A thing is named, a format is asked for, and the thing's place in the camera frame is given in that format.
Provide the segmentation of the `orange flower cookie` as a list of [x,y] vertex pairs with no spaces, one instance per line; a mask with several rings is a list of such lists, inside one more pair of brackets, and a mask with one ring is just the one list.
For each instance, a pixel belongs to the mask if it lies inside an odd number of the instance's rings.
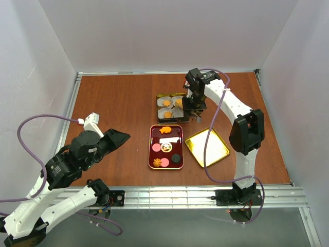
[[162,105],[163,105],[164,107],[169,107],[169,106],[171,105],[171,102],[170,102],[169,100],[164,100],[164,101],[162,102]]

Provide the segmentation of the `dark red serving tray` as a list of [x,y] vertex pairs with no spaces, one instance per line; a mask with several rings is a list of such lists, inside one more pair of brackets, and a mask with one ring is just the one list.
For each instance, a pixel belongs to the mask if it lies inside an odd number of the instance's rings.
[[[164,126],[170,126],[172,132],[169,134],[161,135],[159,129]],[[158,143],[161,145],[159,152],[152,150],[152,145]],[[173,154],[179,154],[181,156],[180,163],[173,163],[171,157]],[[167,158],[170,163],[168,167],[154,167],[154,159]],[[180,170],[184,166],[183,158],[183,131],[179,125],[153,125],[150,127],[150,138],[149,138],[149,161],[148,166],[153,170]]]

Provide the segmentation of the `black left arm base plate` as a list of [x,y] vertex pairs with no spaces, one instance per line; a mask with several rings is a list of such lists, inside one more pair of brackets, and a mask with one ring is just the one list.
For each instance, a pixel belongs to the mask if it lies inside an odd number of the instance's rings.
[[124,205],[125,191],[111,190],[108,196],[105,197],[105,207],[120,207]]

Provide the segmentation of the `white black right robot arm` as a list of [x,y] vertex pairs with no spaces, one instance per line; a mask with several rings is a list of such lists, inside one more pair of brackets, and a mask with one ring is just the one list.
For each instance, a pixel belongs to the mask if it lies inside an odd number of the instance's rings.
[[185,76],[188,94],[182,100],[185,116],[200,118],[210,99],[223,111],[232,124],[229,142],[236,155],[232,189],[218,195],[218,200],[244,204],[256,193],[255,159],[265,138],[264,113],[242,103],[230,90],[230,79],[224,82],[218,70],[194,68]]

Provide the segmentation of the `orange shell-shaped cookie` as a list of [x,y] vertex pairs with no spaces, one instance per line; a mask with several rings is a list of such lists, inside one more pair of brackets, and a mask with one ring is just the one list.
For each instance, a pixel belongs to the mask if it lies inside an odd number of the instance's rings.
[[169,112],[169,111],[166,111],[164,114],[163,114],[164,118],[171,118],[172,117],[172,113]]

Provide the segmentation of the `gold tin lid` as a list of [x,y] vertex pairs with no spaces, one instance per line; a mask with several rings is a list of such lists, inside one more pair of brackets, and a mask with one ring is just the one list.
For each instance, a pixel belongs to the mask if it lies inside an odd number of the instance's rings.
[[[209,128],[199,131],[185,140],[185,144],[198,164],[204,168],[204,150]],[[212,128],[206,147],[206,166],[211,166],[226,158],[230,148],[218,132]]]

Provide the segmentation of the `gold square cookie tin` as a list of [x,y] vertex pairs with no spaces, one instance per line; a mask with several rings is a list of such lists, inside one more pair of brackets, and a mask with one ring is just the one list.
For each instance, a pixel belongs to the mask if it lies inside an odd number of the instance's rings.
[[159,124],[185,124],[189,122],[182,109],[182,99],[186,95],[186,93],[159,93],[156,95]]

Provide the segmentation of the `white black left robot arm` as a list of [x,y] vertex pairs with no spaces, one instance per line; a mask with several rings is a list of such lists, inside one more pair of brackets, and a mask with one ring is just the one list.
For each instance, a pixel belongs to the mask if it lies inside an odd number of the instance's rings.
[[45,187],[35,197],[22,202],[10,215],[1,218],[1,232],[8,236],[5,246],[37,246],[57,224],[88,206],[106,205],[110,189],[101,179],[91,180],[73,196],[53,205],[84,171],[99,163],[109,153],[120,148],[130,135],[109,129],[102,135],[87,130],[64,146],[45,165],[37,184]]

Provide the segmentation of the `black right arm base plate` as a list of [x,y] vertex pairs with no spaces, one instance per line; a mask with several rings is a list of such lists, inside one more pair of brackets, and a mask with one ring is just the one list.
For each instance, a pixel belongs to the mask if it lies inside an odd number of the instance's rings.
[[241,195],[233,189],[220,189],[216,190],[210,199],[214,200],[217,206],[243,206],[249,203],[260,206],[263,198],[259,189],[256,189],[255,192]]

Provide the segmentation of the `round waffle sandwich cookie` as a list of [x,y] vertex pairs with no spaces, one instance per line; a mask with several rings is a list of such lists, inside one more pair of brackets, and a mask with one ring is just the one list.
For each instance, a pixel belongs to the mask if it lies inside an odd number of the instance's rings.
[[175,105],[176,104],[179,104],[179,105],[182,105],[182,99],[181,98],[178,98],[175,100]]

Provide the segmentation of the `metal serving tongs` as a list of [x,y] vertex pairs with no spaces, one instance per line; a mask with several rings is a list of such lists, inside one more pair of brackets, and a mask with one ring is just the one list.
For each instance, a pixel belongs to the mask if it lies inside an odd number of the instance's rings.
[[192,120],[196,120],[197,123],[202,122],[202,118],[200,116],[200,112],[197,110],[191,109],[190,105],[187,103],[185,99],[182,100],[182,110],[184,113],[184,118],[191,118]]

